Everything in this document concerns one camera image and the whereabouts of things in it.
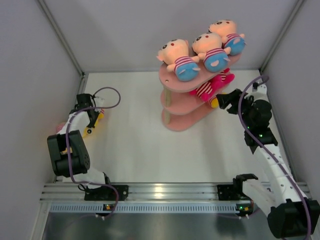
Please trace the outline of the yellow plush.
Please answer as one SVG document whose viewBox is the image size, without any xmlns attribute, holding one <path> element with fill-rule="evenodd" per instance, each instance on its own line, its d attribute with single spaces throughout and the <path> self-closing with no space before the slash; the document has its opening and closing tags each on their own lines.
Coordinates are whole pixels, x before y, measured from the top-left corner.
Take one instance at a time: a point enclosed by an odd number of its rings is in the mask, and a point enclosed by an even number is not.
<svg viewBox="0 0 320 240">
<path fill-rule="evenodd" d="M 213 98 L 211 98 L 211 99 L 207 102 L 208 105 L 209 105 L 211 108 L 213 108 L 213 109 L 218 108 L 218 107 L 219 107 L 219 101 L 218 101 L 218 99 L 217 99 L 217 96 L 218 96 L 218 95 L 225 95 L 225 94 L 226 94 L 226 92 L 218 93 L 216 96 L 214 96 Z"/>
<path fill-rule="evenodd" d="M 89 124 L 86 126 L 83 132 L 83 137 L 91 135 L 98 125 L 99 121 L 104 118 L 105 111 L 103 109 L 98 110 L 88 110 L 87 114 L 89 117 Z"/>
</svg>

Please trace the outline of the white pink plush glasses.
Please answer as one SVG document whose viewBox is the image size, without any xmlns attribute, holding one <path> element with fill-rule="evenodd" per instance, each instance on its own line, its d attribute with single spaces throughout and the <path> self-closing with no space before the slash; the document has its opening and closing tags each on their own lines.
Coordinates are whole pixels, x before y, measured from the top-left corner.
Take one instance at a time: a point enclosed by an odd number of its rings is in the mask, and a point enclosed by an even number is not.
<svg viewBox="0 0 320 240">
<path fill-rule="evenodd" d="M 221 86 L 225 86 L 235 79 L 235 75 L 231 73 L 230 68 L 226 68 L 217 75 L 217 79 Z"/>
</svg>

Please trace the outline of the white pink plush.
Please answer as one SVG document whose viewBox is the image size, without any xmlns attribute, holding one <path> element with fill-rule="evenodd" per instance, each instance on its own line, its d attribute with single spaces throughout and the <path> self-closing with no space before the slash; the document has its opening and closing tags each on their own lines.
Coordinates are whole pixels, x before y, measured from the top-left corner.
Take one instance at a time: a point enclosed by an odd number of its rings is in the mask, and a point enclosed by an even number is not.
<svg viewBox="0 0 320 240">
<path fill-rule="evenodd" d="M 207 102 L 222 86 L 223 78 L 220 75 L 216 75 L 211 80 L 190 91 L 189 94 L 198 96 L 203 102 Z"/>
</svg>

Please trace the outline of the yellow plush corner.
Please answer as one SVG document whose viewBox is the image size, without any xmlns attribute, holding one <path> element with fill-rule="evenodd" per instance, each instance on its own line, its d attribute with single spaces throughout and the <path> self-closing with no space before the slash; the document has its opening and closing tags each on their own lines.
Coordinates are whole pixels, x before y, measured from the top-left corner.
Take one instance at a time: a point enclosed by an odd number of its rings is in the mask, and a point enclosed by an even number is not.
<svg viewBox="0 0 320 240">
<path fill-rule="evenodd" d="M 57 128 L 56 128 L 56 134 L 57 135 L 63 135 L 63 134 L 65 134 L 66 133 L 66 123 L 64 122 L 64 123 L 61 123 L 61 124 L 59 124 L 58 126 L 57 126 Z"/>
</svg>

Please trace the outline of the large boy plush doll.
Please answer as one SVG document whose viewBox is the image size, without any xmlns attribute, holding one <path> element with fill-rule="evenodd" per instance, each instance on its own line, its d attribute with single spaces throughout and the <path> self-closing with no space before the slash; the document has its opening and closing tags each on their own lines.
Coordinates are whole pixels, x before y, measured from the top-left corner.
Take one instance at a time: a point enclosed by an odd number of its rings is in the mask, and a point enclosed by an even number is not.
<svg viewBox="0 0 320 240">
<path fill-rule="evenodd" d="M 208 31 L 221 37 L 222 47 L 230 48 L 230 56 L 241 54 L 247 45 L 245 34 L 238 33 L 237 24 L 233 20 L 218 20 L 208 27 Z"/>
</svg>

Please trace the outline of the small boy plush doll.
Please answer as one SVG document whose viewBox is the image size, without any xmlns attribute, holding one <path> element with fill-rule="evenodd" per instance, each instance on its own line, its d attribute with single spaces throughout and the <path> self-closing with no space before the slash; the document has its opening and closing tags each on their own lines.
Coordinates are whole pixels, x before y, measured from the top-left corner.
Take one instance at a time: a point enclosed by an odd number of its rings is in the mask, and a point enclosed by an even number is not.
<svg viewBox="0 0 320 240">
<path fill-rule="evenodd" d="M 166 64 L 166 70 L 173 72 L 179 81 L 189 82 L 197 77 L 200 68 L 197 55 L 190 56 L 189 42 L 186 39 L 173 39 L 157 52 L 157 59 Z"/>
</svg>

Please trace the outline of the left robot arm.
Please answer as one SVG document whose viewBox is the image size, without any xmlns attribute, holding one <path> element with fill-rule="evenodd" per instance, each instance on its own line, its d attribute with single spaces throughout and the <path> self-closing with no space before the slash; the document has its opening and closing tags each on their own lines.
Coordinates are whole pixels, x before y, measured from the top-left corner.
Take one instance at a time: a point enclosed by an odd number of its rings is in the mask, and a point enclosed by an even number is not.
<svg viewBox="0 0 320 240">
<path fill-rule="evenodd" d="M 102 200 L 107 200 L 113 194 L 110 179 L 104 172 L 91 166 L 84 142 L 84 138 L 91 135 L 104 118 L 104 110 L 89 109 L 76 114 L 88 107 L 102 107 L 105 100 L 100 96 L 82 93 L 76 96 L 76 101 L 67 121 L 58 125 L 57 133 L 47 138 L 52 169 L 64 182 L 85 182 L 91 188 L 95 188 L 91 183 L 97 183 L 95 193 Z"/>
</svg>

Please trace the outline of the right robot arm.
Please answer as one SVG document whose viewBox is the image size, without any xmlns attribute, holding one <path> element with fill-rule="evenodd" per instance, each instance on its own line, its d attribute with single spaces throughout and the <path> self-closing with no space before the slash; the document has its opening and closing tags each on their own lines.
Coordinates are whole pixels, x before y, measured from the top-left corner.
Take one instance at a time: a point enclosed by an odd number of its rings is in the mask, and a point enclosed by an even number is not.
<svg viewBox="0 0 320 240">
<path fill-rule="evenodd" d="M 262 93 L 239 89 L 216 96 L 219 107 L 239 117 L 244 141 L 262 166 L 271 186 L 267 190 L 254 174 L 237 175 L 233 192 L 240 199 L 249 197 L 267 217 L 277 239 L 304 237 L 314 233 L 320 217 L 320 204 L 301 190 L 280 153 L 278 142 L 269 127 L 272 106 Z"/>
</svg>

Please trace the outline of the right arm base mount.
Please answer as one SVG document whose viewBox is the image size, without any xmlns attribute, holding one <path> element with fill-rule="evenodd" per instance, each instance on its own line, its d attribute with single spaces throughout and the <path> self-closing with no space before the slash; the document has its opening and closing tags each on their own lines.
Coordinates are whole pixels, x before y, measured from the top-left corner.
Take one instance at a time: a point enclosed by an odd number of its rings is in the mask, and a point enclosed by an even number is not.
<svg viewBox="0 0 320 240">
<path fill-rule="evenodd" d="M 232 179 L 232 183 L 218 184 L 217 195 L 219 201 L 252 201 L 243 193 L 243 182 L 248 180 L 258 181 L 258 177 L 253 173 L 239 174 Z"/>
</svg>

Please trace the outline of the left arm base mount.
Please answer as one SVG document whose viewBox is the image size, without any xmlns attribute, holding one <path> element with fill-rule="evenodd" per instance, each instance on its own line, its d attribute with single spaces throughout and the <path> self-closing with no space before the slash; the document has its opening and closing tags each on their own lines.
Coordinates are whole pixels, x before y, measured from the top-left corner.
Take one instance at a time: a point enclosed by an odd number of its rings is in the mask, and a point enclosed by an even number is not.
<svg viewBox="0 0 320 240">
<path fill-rule="evenodd" d="M 123 184 L 116 184 L 113 187 L 118 192 L 118 200 L 125 201 L 129 195 L 129 186 Z M 98 188 L 88 188 L 86 187 L 84 190 L 84 200 L 85 201 L 115 201 L 116 200 L 116 192 L 106 186 L 100 186 Z"/>
</svg>

